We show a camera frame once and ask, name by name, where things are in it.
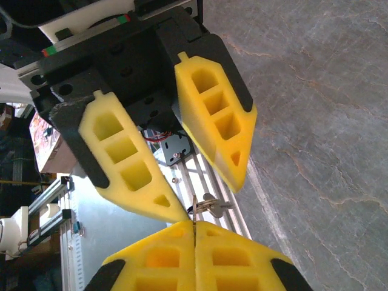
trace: metal clip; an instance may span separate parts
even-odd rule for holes
[[[215,218],[221,218],[225,210],[232,208],[232,203],[222,202],[210,193],[205,193],[203,202],[198,202],[196,204],[196,214],[209,211]],[[187,213],[193,214],[193,206],[187,209]]]

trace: gray concrete floor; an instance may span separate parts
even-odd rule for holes
[[[314,290],[388,288],[388,2],[206,0],[259,115],[236,197]]]

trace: yellow foam pad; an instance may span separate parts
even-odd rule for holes
[[[271,265],[288,257],[209,222],[196,231],[197,291],[286,291]]]
[[[178,222],[108,257],[125,261],[112,291],[194,291],[191,221]]]
[[[187,220],[152,152],[114,93],[94,92],[79,133],[109,179],[105,199],[131,212],[168,222]]]
[[[199,56],[178,55],[176,86],[182,126],[237,192],[244,184],[257,109],[244,111],[221,64]]]

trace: marble floor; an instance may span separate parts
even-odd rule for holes
[[[388,2],[206,0],[259,115],[237,194],[315,291],[388,289]]]

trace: yellow foam block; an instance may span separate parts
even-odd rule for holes
[[[170,188],[152,152],[114,93],[94,92],[79,133],[109,179],[105,199],[123,209],[177,222],[189,217]]]
[[[125,261],[112,291],[194,291],[191,221],[178,222],[108,257]]]
[[[244,184],[257,109],[244,111],[221,64],[186,53],[175,65],[182,126],[228,186]]]
[[[205,221],[196,235],[197,291],[286,291],[271,260],[288,257]]]

